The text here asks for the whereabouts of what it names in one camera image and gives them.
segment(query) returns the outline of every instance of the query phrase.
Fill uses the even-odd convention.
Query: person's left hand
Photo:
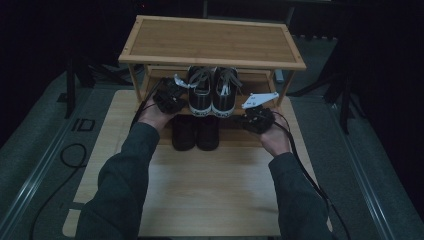
[[[147,123],[150,126],[156,128],[160,132],[176,114],[163,113],[153,99],[149,99],[146,103],[144,111],[141,112],[138,122]]]

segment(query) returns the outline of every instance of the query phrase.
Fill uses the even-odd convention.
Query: gray sweater
[[[149,164],[158,142],[159,134],[150,125],[133,126],[121,152],[100,170],[98,191],[81,211],[76,239],[137,239]],[[332,239],[325,203],[303,176],[293,154],[275,157],[269,169],[283,239]]]

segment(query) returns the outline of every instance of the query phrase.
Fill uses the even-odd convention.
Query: black shoe
[[[211,111],[212,74],[208,67],[192,66],[188,69],[187,79],[191,85],[188,90],[189,106],[196,117],[204,117]]]
[[[208,115],[197,120],[197,147],[203,151],[212,151],[219,145],[219,118]]]
[[[176,115],[172,119],[172,146],[177,151],[187,151],[196,145],[194,133],[196,118],[192,115]]]
[[[237,90],[243,84],[238,79],[235,68],[221,67],[215,70],[214,84],[212,111],[217,117],[227,118],[234,111]]]

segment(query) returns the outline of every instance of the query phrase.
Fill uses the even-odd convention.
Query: gray floor
[[[295,41],[308,69],[296,74],[290,91],[316,80],[335,44],[335,41],[318,39]],[[337,123],[338,105],[326,104],[321,98],[326,87],[291,100],[318,181],[345,219],[352,239],[424,239],[424,225],[403,191],[372,127],[353,112],[355,118],[348,122],[350,134],[343,134]],[[122,88],[127,87],[110,82],[101,82],[94,89],[78,87],[78,108],[68,120],[63,118],[65,104],[56,102],[59,94],[66,91],[64,76],[53,81],[46,89],[26,120],[0,150],[0,218],[5,220],[7,217],[8,220],[2,220],[1,239],[28,238],[37,210],[72,172],[59,161],[60,150],[68,144],[80,142],[87,147],[89,155],[107,112],[107,103],[110,103],[116,89]],[[72,131],[77,118],[96,121],[92,134]],[[67,154],[82,155],[78,149],[72,151],[76,152]],[[43,176],[44,180],[39,185],[27,182],[42,161],[47,162],[46,168],[49,169]],[[60,191],[42,212],[35,227],[35,239],[67,239],[61,234],[63,213],[72,205],[71,200],[82,173],[82,170],[78,171],[66,185],[66,190]],[[19,193],[32,201],[29,203],[17,198]],[[330,217],[336,234],[340,239],[345,239],[334,214]]]

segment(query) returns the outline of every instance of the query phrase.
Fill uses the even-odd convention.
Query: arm
[[[275,115],[276,122],[288,129]],[[274,159],[269,163],[278,204],[278,224],[283,239],[332,239],[327,227],[325,202],[303,175],[291,153],[287,135],[273,125],[259,136],[262,146]]]
[[[173,116],[157,106],[147,108],[122,145],[107,160],[98,191],[83,207],[76,239],[136,239],[149,182],[148,168],[160,131]]]

